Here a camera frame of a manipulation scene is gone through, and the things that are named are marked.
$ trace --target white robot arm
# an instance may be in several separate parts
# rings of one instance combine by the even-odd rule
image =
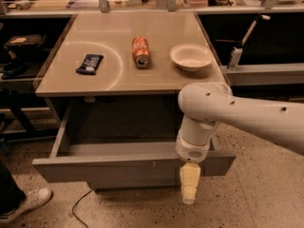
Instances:
[[[180,170],[183,202],[195,200],[200,178],[199,162],[219,123],[229,124],[266,141],[304,155],[304,104],[234,97],[228,85],[197,83],[179,95],[184,113],[176,152],[186,165]]]

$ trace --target concrete floor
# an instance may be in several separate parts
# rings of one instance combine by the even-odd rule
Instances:
[[[219,144],[237,158],[224,177],[201,178],[197,201],[181,203],[179,188],[91,192],[77,215],[89,228],[301,228],[304,227],[304,158],[228,125]],[[53,140],[11,142],[14,153],[1,156],[20,188],[50,187],[52,200],[4,228],[81,228],[74,203],[89,188],[84,182],[47,183],[31,166],[48,157]]]

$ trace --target sneaker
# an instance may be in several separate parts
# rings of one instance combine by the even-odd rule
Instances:
[[[46,204],[52,197],[52,191],[42,188],[26,193],[26,198],[20,206],[9,213],[0,215],[0,223],[9,223],[19,217],[22,213],[37,209]]]

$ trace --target bowl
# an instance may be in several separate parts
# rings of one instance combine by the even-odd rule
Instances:
[[[170,51],[171,60],[181,69],[189,72],[199,71],[212,65],[212,52],[204,46],[196,44],[181,44]]]

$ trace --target workbench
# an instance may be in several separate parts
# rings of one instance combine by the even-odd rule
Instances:
[[[146,68],[132,59],[136,36],[149,43]],[[209,47],[192,11],[77,15],[36,89],[61,120],[50,157],[33,161],[47,181],[86,181],[94,189],[181,184],[177,95],[190,83],[225,81],[215,59],[201,71],[181,70],[169,57],[179,44]],[[104,56],[95,76],[75,72],[88,53]],[[60,101],[68,102],[63,115]],[[225,175],[235,158],[215,148],[202,175]]]

